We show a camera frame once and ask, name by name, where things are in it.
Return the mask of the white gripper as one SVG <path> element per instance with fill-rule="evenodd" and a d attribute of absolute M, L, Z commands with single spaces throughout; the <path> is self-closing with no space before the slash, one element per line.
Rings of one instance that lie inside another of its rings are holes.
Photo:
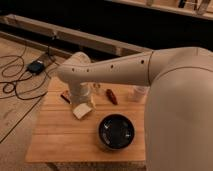
<path fill-rule="evenodd" d="M 70 100 L 73 108 L 86 103 L 93 108 L 92 90 L 88 83 L 69 84 Z"/>

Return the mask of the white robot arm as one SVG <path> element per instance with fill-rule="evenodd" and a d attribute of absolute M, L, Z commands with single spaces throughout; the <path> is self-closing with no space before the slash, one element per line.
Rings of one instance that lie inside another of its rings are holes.
<path fill-rule="evenodd" d="M 147 86 L 147 171 L 213 171 L 213 51 L 171 48 L 96 63 L 77 52 L 58 77 L 74 101 L 85 82 Z"/>

